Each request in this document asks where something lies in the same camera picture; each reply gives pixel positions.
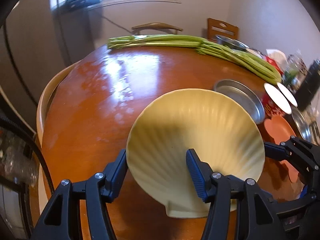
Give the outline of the wooden chair with backrest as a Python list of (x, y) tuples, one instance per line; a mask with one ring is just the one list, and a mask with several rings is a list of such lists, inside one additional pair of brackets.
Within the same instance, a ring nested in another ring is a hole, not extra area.
[(207, 39), (216, 40), (216, 35), (222, 35), (228, 38), (238, 39), (239, 28), (227, 22), (207, 18)]

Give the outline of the green label plastic bottle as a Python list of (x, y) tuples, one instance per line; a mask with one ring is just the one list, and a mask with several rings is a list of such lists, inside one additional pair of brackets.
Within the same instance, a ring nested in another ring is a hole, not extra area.
[(308, 69), (302, 59), (300, 50), (287, 57), (287, 66), (283, 75), (283, 84), (297, 90), (305, 79)]

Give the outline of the red instant noodle bowl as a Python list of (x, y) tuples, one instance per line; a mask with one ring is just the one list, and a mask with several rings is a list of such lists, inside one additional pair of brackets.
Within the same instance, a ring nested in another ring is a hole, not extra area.
[(266, 116), (285, 116), (292, 113), (291, 106), (279, 89), (269, 83), (264, 83), (265, 94), (262, 97), (262, 104)]

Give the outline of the black wall shelf rack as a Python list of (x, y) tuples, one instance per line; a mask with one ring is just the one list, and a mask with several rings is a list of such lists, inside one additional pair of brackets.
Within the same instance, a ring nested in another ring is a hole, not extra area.
[(68, 11), (78, 10), (100, 3), (100, 0), (67, 0), (65, 7)]

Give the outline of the shallow steel round pan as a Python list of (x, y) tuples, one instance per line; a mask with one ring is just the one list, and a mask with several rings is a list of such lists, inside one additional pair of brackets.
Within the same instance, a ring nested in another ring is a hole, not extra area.
[(257, 125), (264, 121), (265, 111), (263, 104), (256, 94), (242, 83), (231, 79), (224, 79), (217, 81), (213, 90), (236, 101), (246, 110)]

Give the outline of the yellow shell-shaped plate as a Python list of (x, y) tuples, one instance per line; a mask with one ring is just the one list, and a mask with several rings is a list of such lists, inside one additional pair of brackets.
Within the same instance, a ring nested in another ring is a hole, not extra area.
[(212, 90), (179, 89), (150, 103), (135, 120), (126, 145), (137, 184), (172, 218), (202, 218), (209, 205), (198, 196), (186, 165), (194, 149), (213, 171), (242, 180), (262, 174), (264, 143), (251, 116)]

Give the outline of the pink plastic plate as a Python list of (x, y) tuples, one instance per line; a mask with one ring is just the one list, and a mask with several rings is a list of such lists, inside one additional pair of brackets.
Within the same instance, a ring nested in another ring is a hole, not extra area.
[[(265, 119), (264, 128), (268, 135), (268, 141), (277, 145), (281, 142), (286, 142), (292, 135), (296, 135), (289, 123), (279, 115)], [(288, 176), (292, 184), (298, 182), (299, 172), (287, 160), (276, 161), (271, 159), (270, 162), (279, 168), (279, 174), (282, 180)]]

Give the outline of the large steel bowl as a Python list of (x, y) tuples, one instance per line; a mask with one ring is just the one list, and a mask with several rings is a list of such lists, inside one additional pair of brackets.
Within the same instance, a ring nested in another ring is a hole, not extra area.
[(298, 110), (297, 107), (292, 107), (291, 110), (291, 116), (300, 137), (308, 142), (312, 142), (311, 131), (303, 114)]

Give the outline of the black thermos flask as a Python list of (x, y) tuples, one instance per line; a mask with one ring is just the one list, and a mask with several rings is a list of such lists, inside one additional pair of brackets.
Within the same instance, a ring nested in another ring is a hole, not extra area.
[(319, 89), (319, 59), (316, 59), (309, 68), (307, 76), (295, 93), (297, 108), (304, 111), (312, 102)]

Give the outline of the wrapped celery bunch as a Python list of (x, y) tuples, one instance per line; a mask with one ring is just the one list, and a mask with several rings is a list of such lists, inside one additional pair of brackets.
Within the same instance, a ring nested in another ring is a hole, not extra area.
[(201, 42), (196, 49), (200, 54), (218, 57), (245, 67), (256, 76), (273, 85), (281, 81), (281, 75), (274, 66), (251, 53), (234, 50), (213, 42)]

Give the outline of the steel mixing bowl far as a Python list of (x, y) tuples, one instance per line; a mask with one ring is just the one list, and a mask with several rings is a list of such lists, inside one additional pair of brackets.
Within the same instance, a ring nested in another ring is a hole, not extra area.
[(244, 43), (226, 36), (215, 35), (215, 37), (218, 44), (227, 46), (228, 48), (234, 50), (246, 51), (249, 48), (249, 46), (245, 45)]

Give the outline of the long celery bunch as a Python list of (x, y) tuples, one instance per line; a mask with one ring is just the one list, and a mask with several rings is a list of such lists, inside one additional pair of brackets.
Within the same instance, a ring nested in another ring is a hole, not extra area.
[(120, 49), (129, 47), (183, 47), (197, 48), (201, 44), (208, 42), (207, 39), (191, 35), (130, 35), (109, 38), (108, 49)]

